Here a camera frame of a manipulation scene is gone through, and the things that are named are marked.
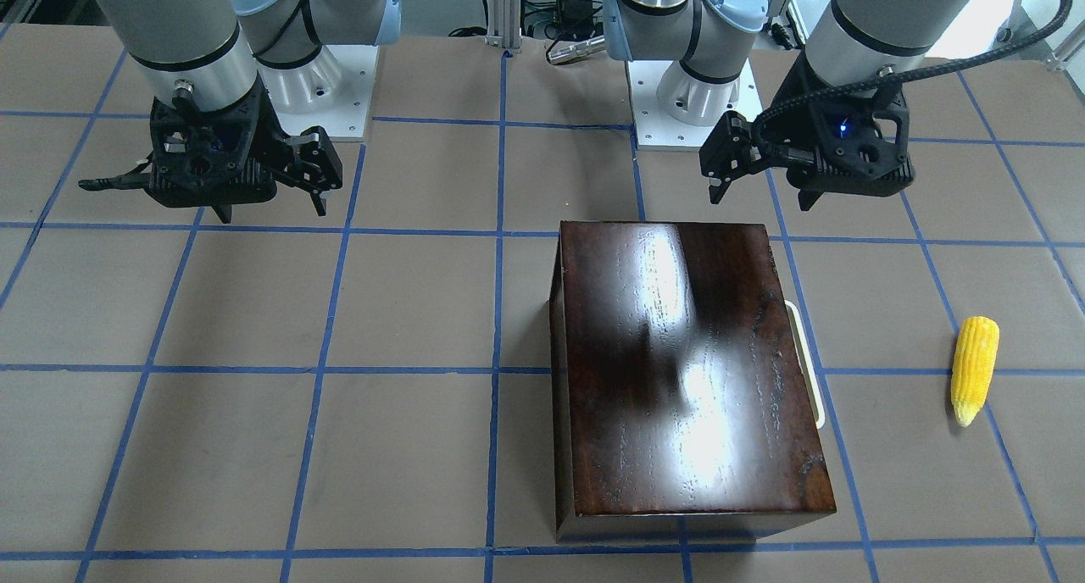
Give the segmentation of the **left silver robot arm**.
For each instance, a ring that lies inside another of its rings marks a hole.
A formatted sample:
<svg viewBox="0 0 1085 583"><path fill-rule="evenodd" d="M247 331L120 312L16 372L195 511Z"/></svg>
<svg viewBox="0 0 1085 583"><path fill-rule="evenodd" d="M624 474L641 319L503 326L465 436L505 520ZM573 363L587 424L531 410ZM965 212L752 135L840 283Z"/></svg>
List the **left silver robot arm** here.
<svg viewBox="0 0 1085 583"><path fill-rule="evenodd" d="M698 152L709 198L786 169L799 207L826 193L895 197L914 181L910 110L894 75L917 74L970 0L830 0L773 101L749 119L709 93L733 92L770 0L602 0L609 58L668 63L659 101L709 127Z"/></svg>

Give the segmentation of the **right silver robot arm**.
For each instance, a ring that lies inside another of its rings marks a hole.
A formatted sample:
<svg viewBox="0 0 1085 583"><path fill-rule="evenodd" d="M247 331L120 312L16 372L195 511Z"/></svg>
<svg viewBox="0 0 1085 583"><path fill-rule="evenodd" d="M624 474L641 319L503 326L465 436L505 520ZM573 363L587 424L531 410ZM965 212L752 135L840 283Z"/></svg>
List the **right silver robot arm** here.
<svg viewBox="0 0 1085 583"><path fill-rule="evenodd" d="M85 192L144 192L166 208L267 203L279 186L319 216L342 188L326 128L348 103L339 47L403 34L403 0L95 0L153 90L151 150L135 169L82 179Z"/></svg>

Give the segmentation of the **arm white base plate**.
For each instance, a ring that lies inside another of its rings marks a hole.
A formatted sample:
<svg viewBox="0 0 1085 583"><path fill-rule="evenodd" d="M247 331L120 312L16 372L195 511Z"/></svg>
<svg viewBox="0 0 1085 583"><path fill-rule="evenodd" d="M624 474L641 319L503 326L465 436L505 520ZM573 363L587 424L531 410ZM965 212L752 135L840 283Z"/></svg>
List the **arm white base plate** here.
<svg viewBox="0 0 1085 583"><path fill-rule="evenodd" d="M748 122L762 112L751 63L736 80L693 80L676 61L641 61L626 65L634 129L641 149L699 150L722 115L735 111Z"/></svg>
<svg viewBox="0 0 1085 583"><path fill-rule="evenodd" d="M259 73L285 132L320 126L334 142L363 142L379 58L375 46L324 46L306 64Z"/></svg>

